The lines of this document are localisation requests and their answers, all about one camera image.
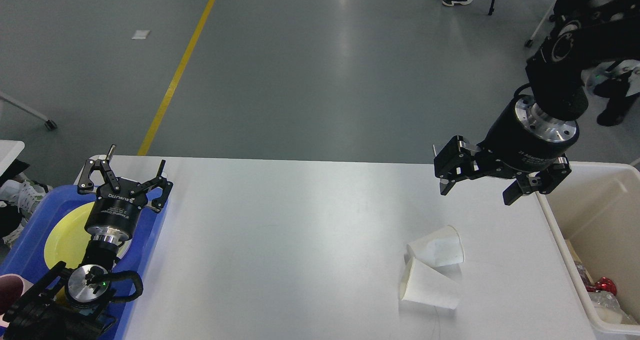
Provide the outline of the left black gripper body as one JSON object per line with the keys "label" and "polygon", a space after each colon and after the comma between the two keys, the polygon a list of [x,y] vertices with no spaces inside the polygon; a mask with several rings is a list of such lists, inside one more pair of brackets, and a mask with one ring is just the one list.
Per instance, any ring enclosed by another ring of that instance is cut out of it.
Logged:
{"label": "left black gripper body", "polygon": [[133,239],[148,201],[147,193],[138,193],[142,184],[135,181],[120,181],[118,189],[116,192],[108,183],[96,190],[85,188],[86,194],[96,195],[85,224],[85,231],[92,240],[119,244]]}

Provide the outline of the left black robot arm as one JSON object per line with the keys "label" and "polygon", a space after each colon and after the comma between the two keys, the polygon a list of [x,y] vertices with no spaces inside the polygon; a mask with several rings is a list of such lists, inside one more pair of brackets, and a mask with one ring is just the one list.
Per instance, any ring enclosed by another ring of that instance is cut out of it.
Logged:
{"label": "left black robot arm", "polygon": [[145,182],[117,176],[114,150],[87,159],[77,180],[78,196],[90,205],[83,255],[57,261],[9,306],[3,339],[98,340],[117,326],[124,304],[142,296],[139,266],[153,239],[145,221],[167,205],[174,184],[164,160]]}

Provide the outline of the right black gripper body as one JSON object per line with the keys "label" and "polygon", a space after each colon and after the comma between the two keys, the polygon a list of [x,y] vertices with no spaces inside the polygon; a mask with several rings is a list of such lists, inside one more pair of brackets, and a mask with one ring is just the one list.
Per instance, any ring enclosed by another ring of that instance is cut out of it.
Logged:
{"label": "right black gripper body", "polygon": [[560,121],[546,114],[533,96],[515,96],[478,144],[477,166],[482,171],[515,173],[544,171],[579,138],[576,121]]}

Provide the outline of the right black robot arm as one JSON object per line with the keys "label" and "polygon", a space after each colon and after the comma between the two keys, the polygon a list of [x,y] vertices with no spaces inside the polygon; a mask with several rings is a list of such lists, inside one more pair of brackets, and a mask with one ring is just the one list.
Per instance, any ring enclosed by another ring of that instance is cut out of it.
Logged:
{"label": "right black robot arm", "polygon": [[439,192],[483,177],[512,179],[506,205],[534,192],[550,194],[571,172],[566,151],[579,138],[588,108],[582,73],[594,69],[597,96],[609,100],[599,123],[619,124],[639,92],[631,80],[639,60],[639,0],[557,0],[555,25],[526,61],[528,82],[473,146],[454,136],[434,158]]}

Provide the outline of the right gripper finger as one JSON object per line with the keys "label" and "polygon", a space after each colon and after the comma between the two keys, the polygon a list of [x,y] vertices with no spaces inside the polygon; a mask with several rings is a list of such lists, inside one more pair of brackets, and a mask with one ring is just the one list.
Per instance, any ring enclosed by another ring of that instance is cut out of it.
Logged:
{"label": "right gripper finger", "polygon": [[434,175],[439,179],[439,194],[447,195],[454,185],[466,179],[486,176],[487,167],[481,163],[489,157],[486,147],[468,142],[455,135],[435,155]]}
{"label": "right gripper finger", "polygon": [[517,172],[514,182],[502,193],[503,203],[510,206],[522,196],[535,192],[550,194],[571,172],[569,159],[566,156],[556,158],[549,167],[536,174]]}

